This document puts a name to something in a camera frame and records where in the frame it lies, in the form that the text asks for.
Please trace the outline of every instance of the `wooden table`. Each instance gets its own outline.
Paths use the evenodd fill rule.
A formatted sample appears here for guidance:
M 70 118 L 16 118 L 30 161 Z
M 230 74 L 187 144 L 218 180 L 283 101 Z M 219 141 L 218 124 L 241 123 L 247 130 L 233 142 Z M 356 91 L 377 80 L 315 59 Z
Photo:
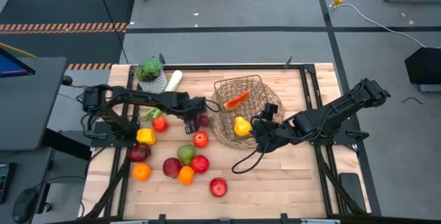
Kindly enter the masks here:
M 326 104 L 340 96 L 336 73 L 332 63 L 316 63 L 315 67 L 322 101 Z M 109 85 L 125 86 L 128 72 L 128 65 L 113 65 Z M 183 70 L 183 80 L 176 91 L 189 92 L 191 97 L 211 97 L 215 81 L 252 74 L 260 75 L 263 82 L 281 98 L 285 117 L 306 110 L 299 70 Z M 140 113 L 147 109 L 141 107 Z M 250 151 L 226 147 L 210 134 L 209 146 L 197 151 L 210 160 L 210 169 L 205 174 L 196 175 L 193 183 L 185 186 L 176 179 L 164 176 L 162 164 L 165 159 L 176 157 L 180 146 L 191 143 L 192 135 L 185 134 L 181 120 L 175 116 L 166 117 L 170 122 L 169 130 L 157 134 L 152 156 L 146 161 L 153 169 L 151 177 L 146 182 L 137 181 L 131 176 L 129 178 L 123 215 L 125 220 L 157 219 L 159 214 L 166 214 L 167 219 L 280 218 L 280 213 L 287 213 L 290 218 L 326 217 L 314 148 L 309 143 L 287 145 L 266 154 L 254 170 L 237 175 L 231 172 L 232 165 Z M 141 122 L 141 127 L 148 128 L 150 123 Z M 356 153 L 347 147 L 335 145 L 334 154 L 339 173 L 353 172 L 359 175 L 369 211 Z M 114 148 L 108 147 L 90 164 L 83 193 L 85 213 L 91 210 L 109 183 L 113 156 Z M 237 170 L 249 167 L 256 162 L 257 156 Z M 228 183 L 228 193 L 223 198 L 214 198 L 208 190 L 209 182 L 218 176 Z M 329 181 L 328 186 L 332 207 L 337 213 L 336 197 Z M 111 215 L 116 214 L 119 192 L 117 188 Z

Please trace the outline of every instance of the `yellow bell pepper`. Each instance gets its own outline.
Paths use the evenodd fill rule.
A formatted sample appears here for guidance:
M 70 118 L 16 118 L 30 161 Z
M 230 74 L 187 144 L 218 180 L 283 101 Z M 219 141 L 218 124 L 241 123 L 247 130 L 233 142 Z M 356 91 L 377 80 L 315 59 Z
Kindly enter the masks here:
M 136 140 L 141 144 L 153 145 L 156 142 L 156 134 L 150 128 L 141 128 L 136 133 Z

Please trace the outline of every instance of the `concrete floor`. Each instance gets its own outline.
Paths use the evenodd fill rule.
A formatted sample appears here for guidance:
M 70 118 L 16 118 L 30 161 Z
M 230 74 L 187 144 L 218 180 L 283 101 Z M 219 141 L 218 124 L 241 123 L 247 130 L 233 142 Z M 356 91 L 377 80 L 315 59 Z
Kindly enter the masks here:
M 435 18 L 441 11 L 437 5 L 344 1 L 386 26 L 441 26 L 441 19 Z M 331 20 L 334 26 L 373 26 L 350 8 L 331 12 Z M 325 25 L 318 0 L 136 0 L 132 22 L 131 28 Z M 441 46 L 440 33 L 409 34 L 427 46 Z M 441 171 L 436 169 L 441 161 L 437 138 L 441 96 L 419 94 L 409 83 L 404 66 L 418 44 L 391 33 L 337 33 L 336 38 L 349 85 L 368 77 L 392 95 L 381 108 L 358 114 L 362 130 L 371 134 L 365 145 L 382 215 L 441 219 Z M 335 63 L 325 32 L 126 34 L 124 48 L 130 63 L 159 52 L 168 63 L 283 62 L 291 55 L 293 62 Z M 77 83 L 89 85 L 105 83 L 108 73 L 68 72 Z M 71 88 L 62 88 L 61 92 L 70 97 L 79 94 Z M 417 97 L 424 105 L 412 101 L 401 104 L 408 96 Z M 59 96 L 49 126 L 80 130 L 82 115 L 78 103 Z M 66 192 L 69 197 L 61 203 L 52 191 Z M 57 185 L 52 191 L 49 200 L 63 207 L 40 215 L 34 223 L 75 218 L 82 187 Z

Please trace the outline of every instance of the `tomato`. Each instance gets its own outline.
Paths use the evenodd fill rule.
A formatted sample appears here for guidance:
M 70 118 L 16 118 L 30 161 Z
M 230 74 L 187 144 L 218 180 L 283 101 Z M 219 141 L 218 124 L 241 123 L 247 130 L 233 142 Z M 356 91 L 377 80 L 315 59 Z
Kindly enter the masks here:
M 155 131 L 164 132 L 168 129 L 168 121 L 160 116 L 153 120 L 152 126 Z
M 208 134 L 204 131 L 199 131 L 193 136 L 193 144 L 195 147 L 206 147 L 208 145 Z

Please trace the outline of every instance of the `black floor mat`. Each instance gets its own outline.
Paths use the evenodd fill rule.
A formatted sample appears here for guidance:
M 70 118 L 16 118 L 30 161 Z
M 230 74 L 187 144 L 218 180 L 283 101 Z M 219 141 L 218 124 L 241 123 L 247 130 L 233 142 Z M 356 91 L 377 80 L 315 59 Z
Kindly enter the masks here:
M 113 21 L 125 27 L 130 22 L 134 0 L 106 3 Z M 37 24 L 45 24 L 45 28 L 38 29 Z M 9 0 L 0 13 L 0 29 L 0 42 L 38 57 L 66 57 L 69 64 L 75 65 L 119 63 L 121 44 L 111 28 L 103 0 Z M 123 40 L 123 28 L 118 29 Z
M 129 22 L 134 0 L 105 0 L 113 21 Z M 103 0 L 9 0 L 0 23 L 109 23 Z
M 82 34 L 10 34 L 0 42 L 37 57 L 66 57 L 68 63 L 119 63 L 121 45 L 114 32 Z M 22 54 L 11 51 L 17 57 Z

